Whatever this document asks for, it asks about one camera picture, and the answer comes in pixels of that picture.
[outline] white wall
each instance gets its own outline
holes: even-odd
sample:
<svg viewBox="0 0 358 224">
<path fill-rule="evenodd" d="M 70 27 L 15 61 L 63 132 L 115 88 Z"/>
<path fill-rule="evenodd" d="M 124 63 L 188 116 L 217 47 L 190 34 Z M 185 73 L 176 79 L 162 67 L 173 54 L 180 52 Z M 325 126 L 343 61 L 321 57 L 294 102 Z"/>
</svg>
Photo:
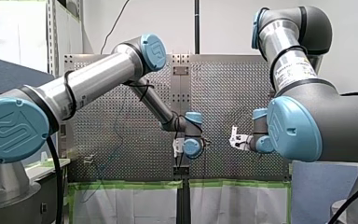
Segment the white wall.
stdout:
<svg viewBox="0 0 358 224">
<path fill-rule="evenodd" d="M 99 53 L 125 0 L 84 0 L 84 50 Z M 294 7 L 297 0 L 200 1 L 200 53 L 257 54 L 251 50 L 253 16 L 258 9 Z M 104 52 L 143 33 L 157 34 L 167 52 L 194 52 L 194 0 L 131 0 Z"/>
<path fill-rule="evenodd" d="M 83 47 L 85 53 L 100 53 L 125 0 L 84 0 Z M 144 33 L 157 34 L 167 52 L 186 53 L 193 44 L 193 0 L 132 0 L 124 10 L 104 52 Z"/>
<path fill-rule="evenodd" d="M 259 54 L 251 48 L 254 14 L 297 6 L 297 0 L 200 0 L 200 53 Z"/>
<path fill-rule="evenodd" d="M 333 44 L 319 76 L 340 92 L 358 91 L 358 0 L 299 0 L 299 4 L 320 8 L 333 26 Z"/>
</svg>

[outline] blue joint cap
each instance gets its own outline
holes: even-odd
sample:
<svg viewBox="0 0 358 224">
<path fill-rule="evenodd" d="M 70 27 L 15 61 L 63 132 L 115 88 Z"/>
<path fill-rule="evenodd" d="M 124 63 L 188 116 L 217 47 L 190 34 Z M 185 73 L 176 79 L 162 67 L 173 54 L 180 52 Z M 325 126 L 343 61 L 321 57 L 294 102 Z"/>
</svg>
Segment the blue joint cap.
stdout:
<svg viewBox="0 0 358 224">
<path fill-rule="evenodd" d="M 297 100 L 280 96 L 268 105 L 268 134 L 281 156 L 289 160 L 317 161 L 322 137 L 310 112 Z"/>
<path fill-rule="evenodd" d="M 267 109 L 266 108 L 259 108 L 254 110 L 252 119 L 260 119 L 262 117 L 265 117 L 267 115 Z"/>
<path fill-rule="evenodd" d="M 194 138 L 185 140 L 183 151 L 190 159 L 196 159 L 202 152 L 201 143 Z"/>
<path fill-rule="evenodd" d="M 39 150 L 48 137 L 48 118 L 34 103 L 0 98 L 0 163 L 21 161 Z"/>
<path fill-rule="evenodd" d="M 186 112 L 186 118 L 195 123 L 202 124 L 202 114 L 199 112 Z"/>
<path fill-rule="evenodd" d="M 141 50 L 151 71 L 156 72 L 164 67 L 167 56 L 164 44 L 156 35 L 142 35 Z"/>
<path fill-rule="evenodd" d="M 269 136 L 262 136 L 255 143 L 255 149 L 259 153 L 271 153 L 274 151 L 274 146 Z"/>
</svg>

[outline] gray robot arm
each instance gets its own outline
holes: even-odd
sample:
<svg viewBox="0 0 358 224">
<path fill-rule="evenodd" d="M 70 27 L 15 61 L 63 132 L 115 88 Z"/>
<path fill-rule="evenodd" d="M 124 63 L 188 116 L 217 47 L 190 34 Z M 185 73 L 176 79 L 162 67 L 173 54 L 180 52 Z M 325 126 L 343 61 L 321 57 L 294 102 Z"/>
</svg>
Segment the gray robot arm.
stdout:
<svg viewBox="0 0 358 224">
<path fill-rule="evenodd" d="M 131 86 L 139 96 L 145 95 L 142 101 L 165 131 L 197 136 L 191 140 L 201 148 L 201 115 L 174 115 L 143 78 L 163 68 L 165 62 L 165 48 L 159 38 L 142 35 L 119 44 L 111 55 L 100 61 L 43 86 L 24 86 L 1 94 L 0 163 L 31 156 L 49 135 L 58 131 L 63 120 L 120 84 Z"/>
<path fill-rule="evenodd" d="M 261 10 L 254 32 L 276 95 L 254 112 L 249 148 L 290 160 L 358 162 L 358 94 L 340 95 L 315 72 L 332 40 L 326 15 L 316 7 Z"/>
</svg>

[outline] pegboard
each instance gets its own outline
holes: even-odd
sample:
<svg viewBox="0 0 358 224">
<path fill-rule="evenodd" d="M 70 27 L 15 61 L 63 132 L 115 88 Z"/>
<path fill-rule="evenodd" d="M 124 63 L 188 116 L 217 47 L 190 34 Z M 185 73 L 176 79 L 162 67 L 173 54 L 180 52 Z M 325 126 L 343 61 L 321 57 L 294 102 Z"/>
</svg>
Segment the pegboard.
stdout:
<svg viewBox="0 0 358 224">
<path fill-rule="evenodd" d="M 100 60 L 103 55 L 67 55 L 65 72 Z M 176 62 L 167 55 L 164 69 L 146 77 L 170 106 L 181 85 L 172 81 Z M 252 131 L 252 112 L 269 103 L 269 67 L 259 56 L 190 55 L 186 104 L 203 115 L 203 134 L 211 146 L 190 163 L 191 178 L 289 180 L 288 162 L 230 147 L 232 125 Z M 68 147 L 76 157 L 69 166 L 71 182 L 95 179 L 172 180 L 172 134 L 162 131 L 148 109 L 126 86 L 119 86 L 76 113 L 68 125 Z M 84 162 L 94 156 L 95 165 Z M 105 167 L 101 174 L 98 170 Z"/>
<path fill-rule="evenodd" d="M 67 55 L 65 72 L 80 69 L 103 55 Z M 162 101 L 170 106 L 171 69 L 167 63 L 147 75 Z M 127 86 L 118 86 L 76 112 L 68 147 L 76 153 L 69 166 L 71 182 L 95 179 L 172 180 L 172 138 Z M 84 158 L 94 156 L 94 164 Z"/>
<path fill-rule="evenodd" d="M 289 180 L 288 162 L 230 146 L 232 125 L 251 133 L 252 112 L 269 104 L 269 66 L 259 56 L 192 55 L 191 109 L 211 146 L 191 162 L 191 178 Z"/>
</svg>

